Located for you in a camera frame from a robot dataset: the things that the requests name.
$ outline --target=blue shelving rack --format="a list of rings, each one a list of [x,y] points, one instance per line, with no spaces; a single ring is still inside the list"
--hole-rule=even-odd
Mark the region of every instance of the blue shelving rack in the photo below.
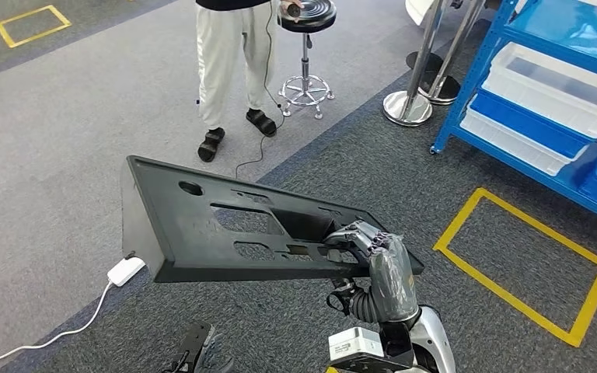
[[[592,142],[577,161],[565,166],[557,176],[550,176],[459,126],[468,103],[487,76],[491,60],[508,42],[597,74],[596,6],[578,0],[528,0],[510,21],[516,3],[517,0],[502,2],[431,152],[442,152],[449,137],[455,136],[597,214],[597,198],[581,192],[587,178],[597,173],[597,142]]]

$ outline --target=white storage bin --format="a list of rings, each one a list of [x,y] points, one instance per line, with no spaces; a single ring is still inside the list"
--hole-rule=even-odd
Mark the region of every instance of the white storage bin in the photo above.
[[[482,87],[563,126],[597,138],[597,74],[509,43]]]
[[[551,176],[557,175],[562,167],[578,159],[588,147],[585,146],[574,158],[569,159],[470,108],[461,121],[461,128]]]

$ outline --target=gray carpet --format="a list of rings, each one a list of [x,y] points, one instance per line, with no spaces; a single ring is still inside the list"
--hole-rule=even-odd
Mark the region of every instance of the gray carpet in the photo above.
[[[463,14],[445,15],[438,47]],[[260,133],[243,117],[241,54],[224,113],[228,137],[213,162],[197,157],[205,129],[195,105],[195,19],[195,1],[172,2],[0,72],[0,354],[39,340],[99,296],[121,258],[124,157],[227,176],[259,157]],[[239,177],[259,179],[401,76],[421,35],[402,2],[339,4],[336,25],[315,35],[310,51],[311,71],[337,98],[323,104],[322,120],[294,110],[264,142],[264,161],[240,168]],[[278,36],[272,92],[301,70],[301,36]],[[383,69],[370,69],[377,65]],[[278,120],[275,109],[267,100]]]
[[[57,0],[53,6],[72,25],[38,40],[10,48],[0,34],[0,71],[17,66],[59,47],[80,40],[100,30],[117,25],[175,0],[90,0],[76,2]],[[49,5],[48,0],[0,0],[0,21]],[[6,31],[17,42],[60,26],[49,11],[32,14],[5,24]]]
[[[455,76],[464,75],[479,32]],[[390,124],[379,111],[382,98],[406,80],[372,97],[261,182],[363,207],[403,234],[427,265],[417,279],[418,297],[443,315],[460,372],[597,371],[597,312],[581,348],[570,347],[431,249],[477,187],[594,253],[597,216],[460,141],[429,155],[446,108],[436,108],[431,123],[417,129]],[[369,170],[374,173],[363,173]],[[482,203],[450,249],[568,328],[597,269],[498,208]],[[153,284],[140,274],[110,292],[104,313],[83,334],[21,355],[2,371],[160,371],[185,324],[201,319],[225,334],[239,371],[321,373],[327,337],[359,325],[325,306],[329,290],[327,281]]]

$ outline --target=person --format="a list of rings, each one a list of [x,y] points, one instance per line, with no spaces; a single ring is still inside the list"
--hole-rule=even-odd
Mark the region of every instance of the person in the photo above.
[[[276,123],[262,111],[273,74],[277,0],[196,0],[200,117],[207,134],[197,153],[211,162],[225,137],[223,110],[239,48],[246,60],[246,119],[264,136],[276,134]],[[286,8],[300,0],[282,0]]]

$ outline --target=dark gray carpet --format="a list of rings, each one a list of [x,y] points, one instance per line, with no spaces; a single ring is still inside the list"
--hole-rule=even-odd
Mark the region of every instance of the dark gray carpet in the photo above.
[[[478,28],[455,76],[464,75],[480,38]],[[432,250],[477,187],[594,253],[597,216],[460,141],[430,155],[446,108],[436,108],[431,122],[416,129],[391,124],[380,113],[382,98],[406,81],[398,79],[261,181],[363,207],[403,234],[427,266],[417,279],[418,296],[440,310],[459,372],[597,371],[597,313],[581,348],[573,348]],[[488,202],[472,213],[450,248],[565,329],[595,273],[594,266]],[[326,307],[329,290],[327,281],[151,284],[143,274],[113,290],[101,318],[83,334],[24,354],[3,371],[157,372],[185,325],[202,319],[225,334],[239,371],[322,373],[327,337],[359,325]]]
[[[0,34],[0,71],[49,53],[101,30],[115,26],[175,0],[0,0],[0,21],[53,5],[72,25],[38,40],[10,48]],[[16,42],[60,26],[49,11],[6,23],[5,29]]]

